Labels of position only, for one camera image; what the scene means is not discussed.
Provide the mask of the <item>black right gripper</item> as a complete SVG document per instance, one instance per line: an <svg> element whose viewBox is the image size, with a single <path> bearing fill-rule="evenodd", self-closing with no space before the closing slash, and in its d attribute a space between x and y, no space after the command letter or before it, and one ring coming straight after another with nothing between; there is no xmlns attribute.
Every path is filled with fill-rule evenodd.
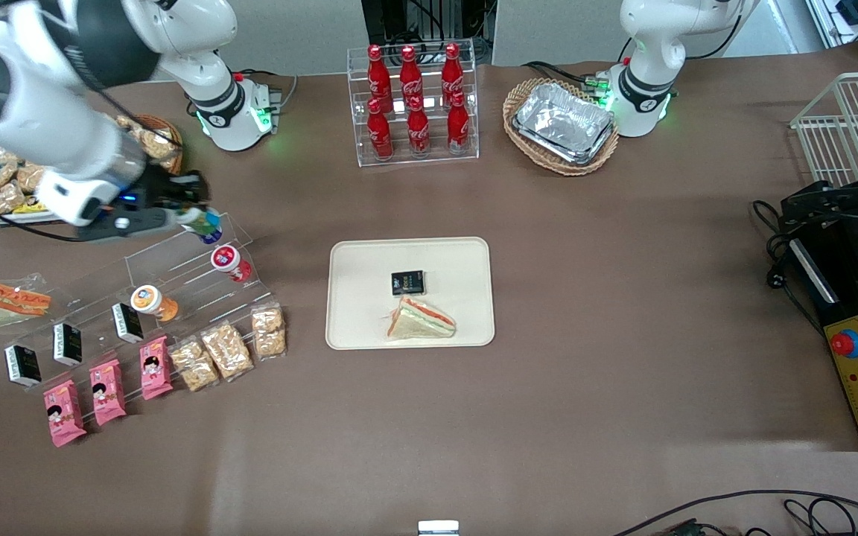
<svg viewBox="0 0 858 536"><path fill-rule="evenodd" d="M178 205L210 201L210 185L197 170L173 174L163 167L151 165L112 201L112 220L192 224L202 216L201 207Z"/></svg>

